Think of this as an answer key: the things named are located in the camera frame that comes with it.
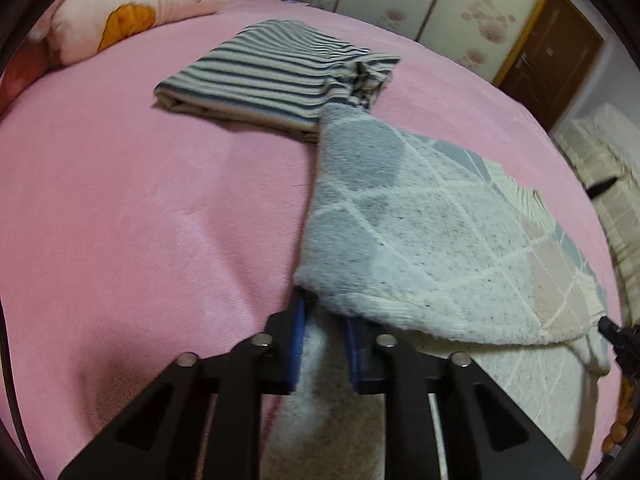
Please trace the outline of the person right hand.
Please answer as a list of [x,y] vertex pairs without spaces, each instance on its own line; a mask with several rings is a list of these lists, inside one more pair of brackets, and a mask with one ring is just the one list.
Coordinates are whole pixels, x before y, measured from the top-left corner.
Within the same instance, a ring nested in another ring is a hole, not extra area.
[[634,390],[636,390],[634,383],[623,376],[620,383],[620,406],[610,432],[602,441],[601,450],[603,453],[611,452],[614,446],[620,444],[628,434],[628,425],[634,417],[634,404],[632,404]]

